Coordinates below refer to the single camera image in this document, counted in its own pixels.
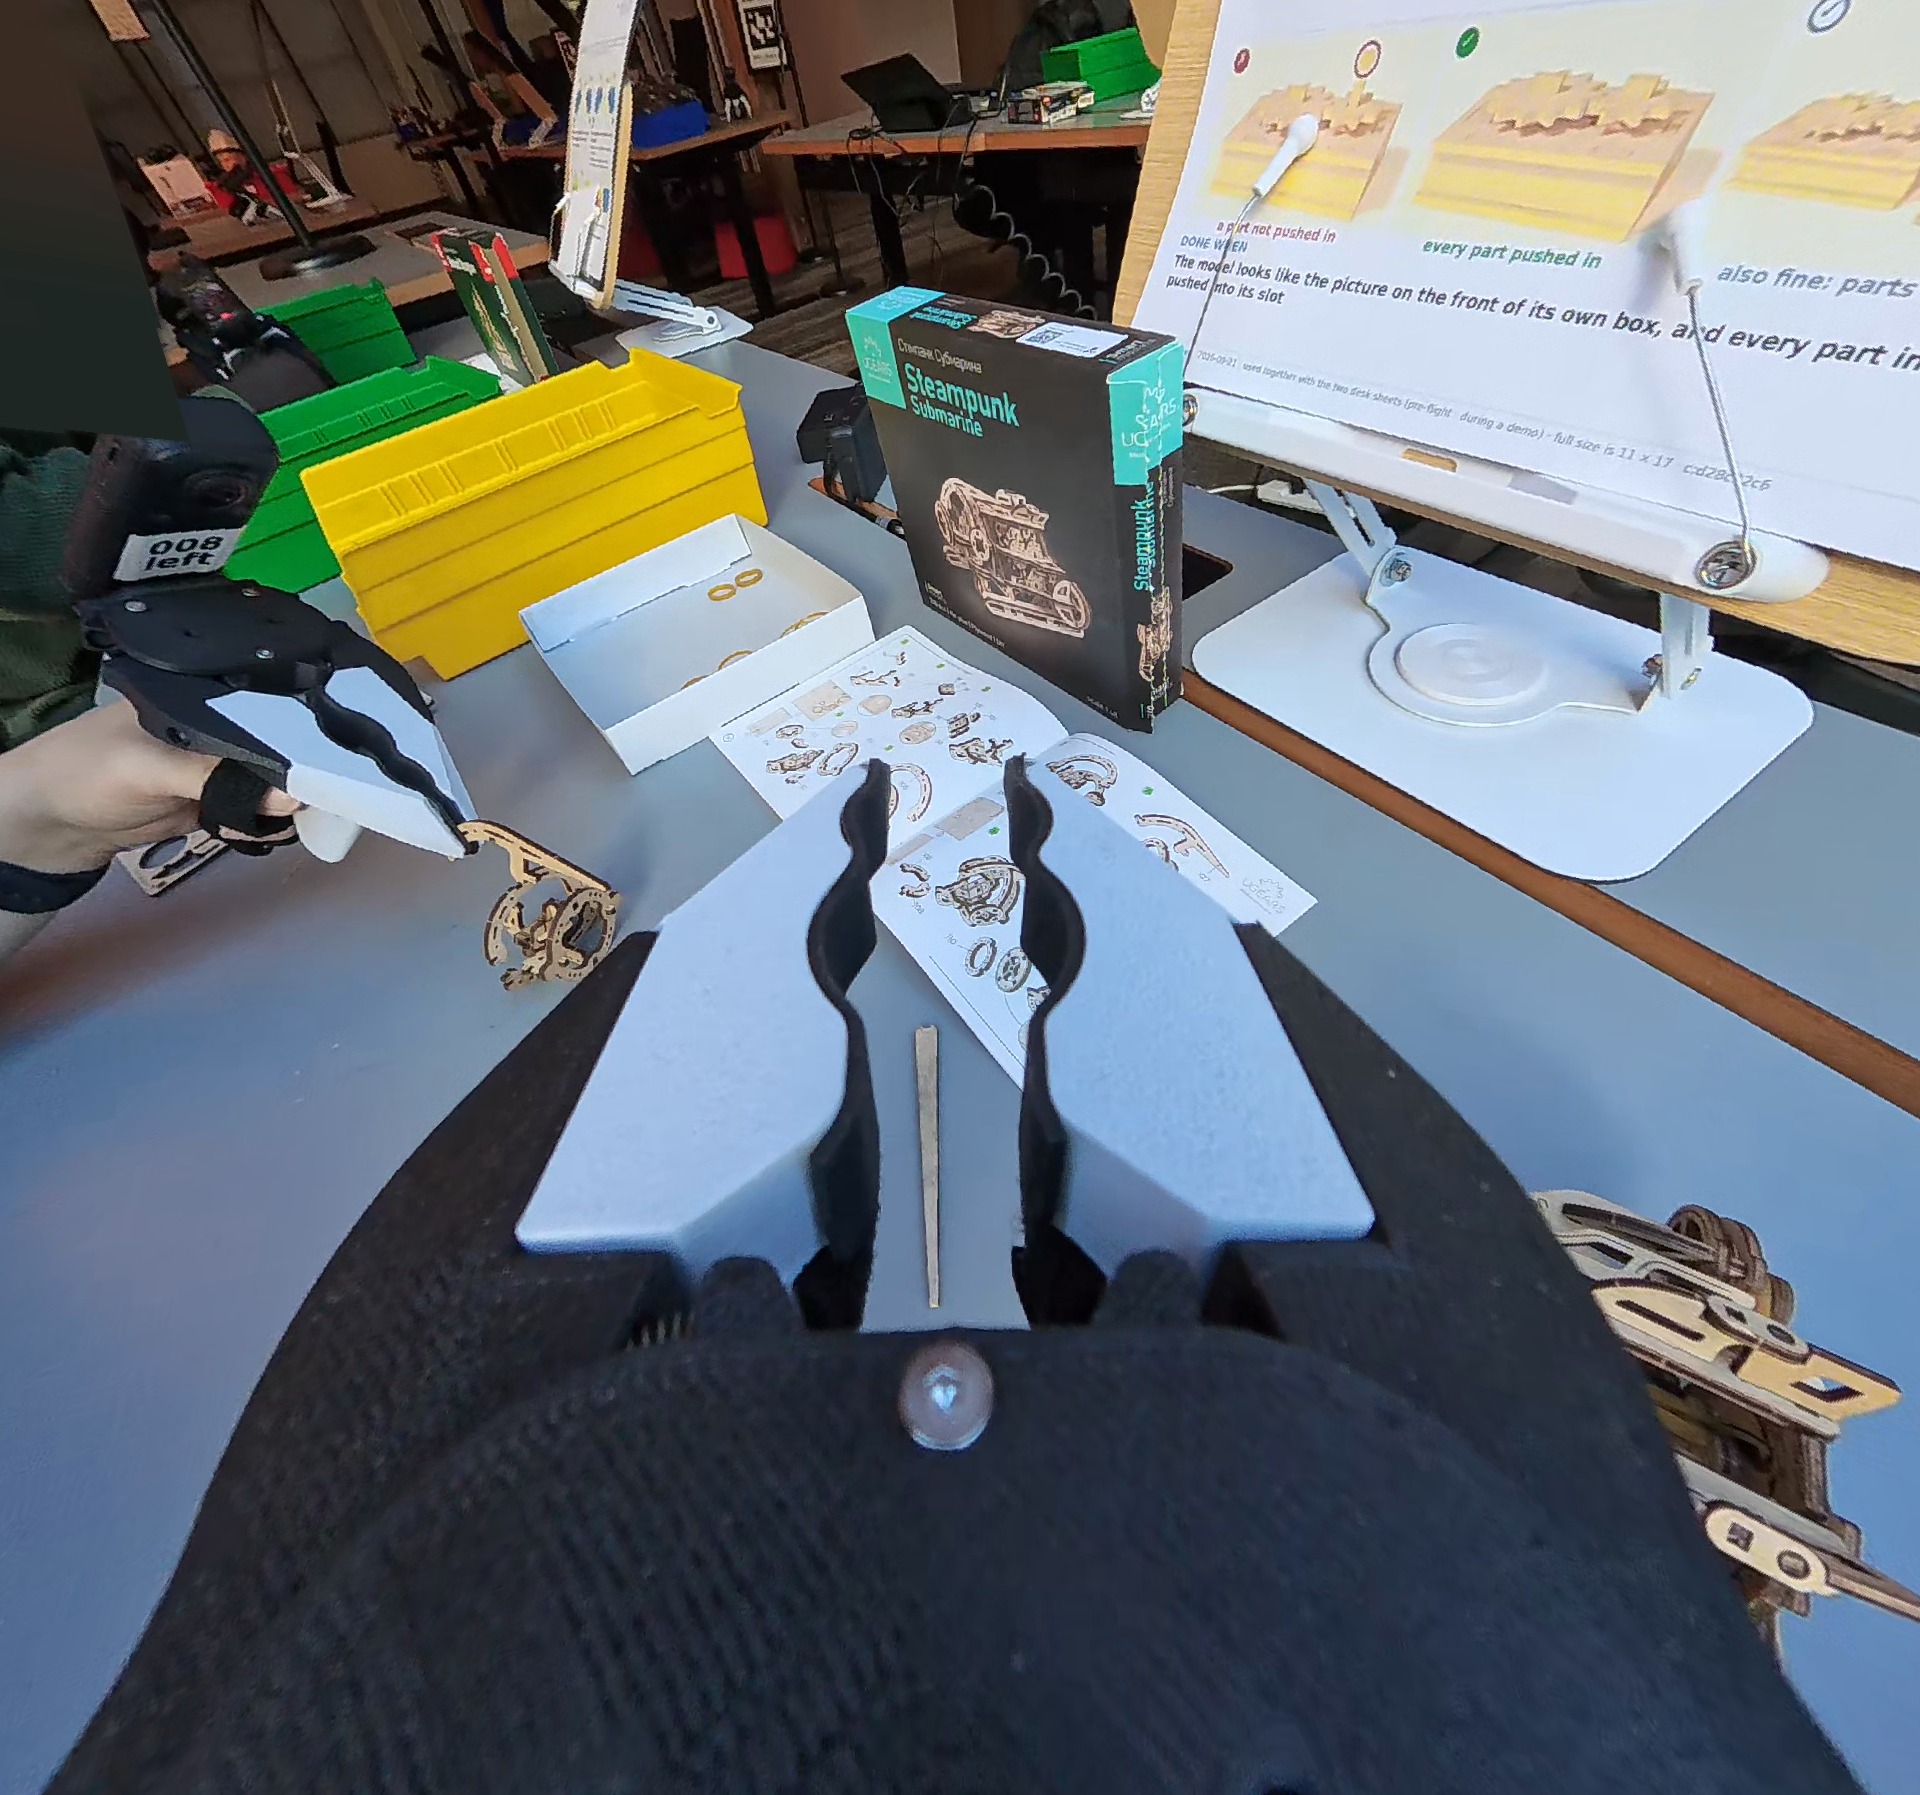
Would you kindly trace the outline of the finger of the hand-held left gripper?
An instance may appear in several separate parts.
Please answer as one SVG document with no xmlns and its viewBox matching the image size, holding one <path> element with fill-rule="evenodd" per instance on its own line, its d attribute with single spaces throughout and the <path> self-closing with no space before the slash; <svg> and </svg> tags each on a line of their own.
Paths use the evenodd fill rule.
<svg viewBox="0 0 1920 1795">
<path fill-rule="evenodd" d="M 211 704 L 239 728 L 266 744 L 288 762 L 284 790 L 301 800 L 296 818 L 301 842 L 320 860 L 341 860 L 352 846 L 343 810 L 354 804 L 354 776 L 343 758 L 351 750 L 337 746 L 315 716 L 292 698 L 230 694 Z M 413 846 L 447 858 L 465 854 L 463 846 Z"/>
<path fill-rule="evenodd" d="M 455 834 L 455 824 L 472 818 L 472 800 L 439 724 L 367 666 L 337 674 L 337 704 L 378 722 L 393 736 L 399 754 L 426 772 L 439 796 L 451 804 L 451 814 L 445 816 L 421 792 L 387 776 L 369 756 L 351 752 L 343 758 L 354 788 L 352 806 L 343 810 L 346 820 L 410 846 L 461 846 L 465 840 Z"/>
</svg>

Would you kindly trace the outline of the thin wooden stick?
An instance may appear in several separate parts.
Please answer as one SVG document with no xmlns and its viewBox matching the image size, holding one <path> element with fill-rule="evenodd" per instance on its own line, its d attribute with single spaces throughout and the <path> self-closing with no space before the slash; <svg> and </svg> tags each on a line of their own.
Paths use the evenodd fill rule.
<svg viewBox="0 0 1920 1795">
<path fill-rule="evenodd" d="M 916 1132 L 925 1238 L 925 1302 L 930 1310 L 944 1304 L 944 1228 L 943 1228 L 943 1040 L 935 1024 L 914 1036 Z"/>
</svg>

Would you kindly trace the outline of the white cardboard box tray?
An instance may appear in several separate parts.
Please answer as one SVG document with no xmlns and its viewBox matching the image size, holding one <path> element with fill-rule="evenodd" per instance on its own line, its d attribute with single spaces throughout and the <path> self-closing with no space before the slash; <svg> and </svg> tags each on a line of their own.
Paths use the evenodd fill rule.
<svg viewBox="0 0 1920 1795">
<path fill-rule="evenodd" d="M 756 592 L 709 604 L 709 586 L 753 564 L 767 570 Z M 523 608 L 521 622 L 631 774 L 874 640 L 851 582 L 735 514 Z"/>
</svg>

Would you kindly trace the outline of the tilted document stand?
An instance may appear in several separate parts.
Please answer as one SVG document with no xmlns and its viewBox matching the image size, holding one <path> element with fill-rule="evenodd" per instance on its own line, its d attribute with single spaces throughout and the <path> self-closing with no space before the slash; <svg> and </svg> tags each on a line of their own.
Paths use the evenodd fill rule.
<svg viewBox="0 0 1920 1795">
<path fill-rule="evenodd" d="M 645 0 L 588 0 L 577 39 L 564 177 L 548 227 L 548 269 L 607 317 L 638 319 L 624 350 L 684 358 L 749 335 L 730 313 L 618 277 L 634 129 L 631 49 Z"/>
</svg>

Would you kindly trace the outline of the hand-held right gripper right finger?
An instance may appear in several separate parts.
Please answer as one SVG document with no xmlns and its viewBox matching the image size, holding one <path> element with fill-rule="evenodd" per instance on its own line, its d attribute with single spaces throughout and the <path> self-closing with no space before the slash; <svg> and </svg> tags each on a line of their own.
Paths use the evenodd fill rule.
<svg viewBox="0 0 1920 1795">
<path fill-rule="evenodd" d="M 1239 926 L 1049 768 L 1007 764 L 1021 944 L 1045 982 L 1021 1084 L 1014 1278 L 1032 1326 L 1084 1324 L 1119 1270 L 1201 1286 L 1237 1242 L 1377 1226 Z"/>
</svg>

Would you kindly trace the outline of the printed instruction sheet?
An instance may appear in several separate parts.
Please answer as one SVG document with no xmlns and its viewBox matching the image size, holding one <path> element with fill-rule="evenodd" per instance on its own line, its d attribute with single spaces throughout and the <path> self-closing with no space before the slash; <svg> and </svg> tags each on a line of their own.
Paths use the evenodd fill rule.
<svg viewBox="0 0 1920 1795">
<path fill-rule="evenodd" d="M 1218 0 L 1196 386 L 1917 568 L 1919 0 Z"/>
</svg>

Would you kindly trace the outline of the yellow plastic bin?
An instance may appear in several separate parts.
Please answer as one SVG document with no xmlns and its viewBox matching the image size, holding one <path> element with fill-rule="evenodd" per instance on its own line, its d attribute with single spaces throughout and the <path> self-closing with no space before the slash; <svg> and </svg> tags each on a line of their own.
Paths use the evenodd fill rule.
<svg viewBox="0 0 1920 1795">
<path fill-rule="evenodd" d="M 743 392 L 637 350 L 302 476 L 373 640 L 456 678 L 533 608 L 721 516 L 767 524 Z"/>
</svg>

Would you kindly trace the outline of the black model kit box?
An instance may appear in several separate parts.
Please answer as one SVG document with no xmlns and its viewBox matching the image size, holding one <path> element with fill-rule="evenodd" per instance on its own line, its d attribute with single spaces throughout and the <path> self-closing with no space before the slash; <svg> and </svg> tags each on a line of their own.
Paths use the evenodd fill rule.
<svg viewBox="0 0 1920 1795">
<path fill-rule="evenodd" d="M 1182 692 L 1186 346 L 905 287 L 847 319 L 925 606 L 1150 732 Z"/>
</svg>

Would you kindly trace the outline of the black laptop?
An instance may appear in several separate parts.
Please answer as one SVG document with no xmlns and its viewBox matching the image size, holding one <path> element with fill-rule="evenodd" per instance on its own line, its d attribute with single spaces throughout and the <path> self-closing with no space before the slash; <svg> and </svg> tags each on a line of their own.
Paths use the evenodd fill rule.
<svg viewBox="0 0 1920 1795">
<path fill-rule="evenodd" d="M 914 55 L 896 55 L 840 77 L 883 135 L 936 135 L 968 129 L 972 99 L 941 83 Z"/>
</svg>

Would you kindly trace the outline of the small green plastic bin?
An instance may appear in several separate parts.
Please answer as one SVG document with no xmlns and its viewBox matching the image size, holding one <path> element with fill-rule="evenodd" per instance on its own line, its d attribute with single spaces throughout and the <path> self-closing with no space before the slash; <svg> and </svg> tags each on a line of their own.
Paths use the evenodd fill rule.
<svg viewBox="0 0 1920 1795">
<path fill-rule="evenodd" d="M 257 313 L 288 329 L 335 386 L 409 368 L 419 354 L 378 283 L 341 285 L 262 303 Z"/>
</svg>

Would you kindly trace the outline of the wooden background table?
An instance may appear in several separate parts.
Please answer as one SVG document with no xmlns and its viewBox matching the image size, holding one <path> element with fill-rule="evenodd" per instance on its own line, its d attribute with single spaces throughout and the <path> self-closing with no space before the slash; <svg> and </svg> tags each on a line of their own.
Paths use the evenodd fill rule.
<svg viewBox="0 0 1920 1795">
<path fill-rule="evenodd" d="M 930 235 L 967 237 L 977 225 L 979 241 L 1012 255 L 1025 275 L 1047 265 L 1058 283 L 1045 309 L 1109 321 L 1148 137 L 1140 109 L 1117 105 L 1053 129 L 996 115 L 890 137 L 874 121 L 838 121 L 776 133 L 761 153 L 794 163 L 806 191 L 862 197 L 885 289 L 910 283 L 901 207 L 919 205 Z"/>
</svg>

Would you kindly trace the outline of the white document stand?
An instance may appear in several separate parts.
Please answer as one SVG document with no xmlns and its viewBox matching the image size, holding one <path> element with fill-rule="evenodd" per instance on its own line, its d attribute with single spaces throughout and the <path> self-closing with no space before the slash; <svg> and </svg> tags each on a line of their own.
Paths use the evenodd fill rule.
<svg viewBox="0 0 1920 1795">
<path fill-rule="evenodd" d="M 1119 311 L 1138 323 L 1190 137 L 1203 11 L 1176 0 Z M 1534 866 L 1643 876 L 1812 724 L 1786 680 L 1719 660 L 1714 610 L 1866 656 L 1912 658 L 1917 568 L 1736 532 L 1514 464 L 1196 386 L 1201 438 L 1300 474 L 1330 564 L 1190 648 L 1199 680 Z"/>
</svg>

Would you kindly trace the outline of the dark green clothing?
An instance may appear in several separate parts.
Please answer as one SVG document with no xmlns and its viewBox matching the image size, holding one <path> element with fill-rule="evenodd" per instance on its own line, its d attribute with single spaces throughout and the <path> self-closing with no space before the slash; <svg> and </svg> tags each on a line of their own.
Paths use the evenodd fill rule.
<svg viewBox="0 0 1920 1795">
<path fill-rule="evenodd" d="M 3 432 L 3 750 L 82 716 L 98 656 L 65 584 L 88 434 Z"/>
</svg>

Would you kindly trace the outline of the dark green booklet box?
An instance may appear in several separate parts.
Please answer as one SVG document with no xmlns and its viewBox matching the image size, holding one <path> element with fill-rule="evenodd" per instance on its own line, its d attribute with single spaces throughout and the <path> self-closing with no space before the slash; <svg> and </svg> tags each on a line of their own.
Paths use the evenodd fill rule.
<svg viewBox="0 0 1920 1795">
<path fill-rule="evenodd" d="M 509 239 L 493 227 L 442 227 L 429 243 L 500 380 L 518 390 L 552 378 L 558 360 Z"/>
</svg>

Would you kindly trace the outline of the large wooden model assembly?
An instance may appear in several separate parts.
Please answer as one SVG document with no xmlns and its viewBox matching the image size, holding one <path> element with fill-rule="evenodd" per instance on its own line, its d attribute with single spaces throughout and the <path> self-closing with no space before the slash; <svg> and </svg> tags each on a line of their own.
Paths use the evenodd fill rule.
<svg viewBox="0 0 1920 1795">
<path fill-rule="evenodd" d="M 1917 1592 L 1864 1560 L 1828 1484 L 1843 1424 L 1901 1388 L 1797 1334 L 1797 1294 L 1750 1226 L 1696 1204 L 1659 1224 L 1581 1190 L 1532 1200 L 1643 1368 L 1700 1530 L 1774 1658 L 1781 1616 L 1818 1598 L 1917 1622 Z"/>
</svg>

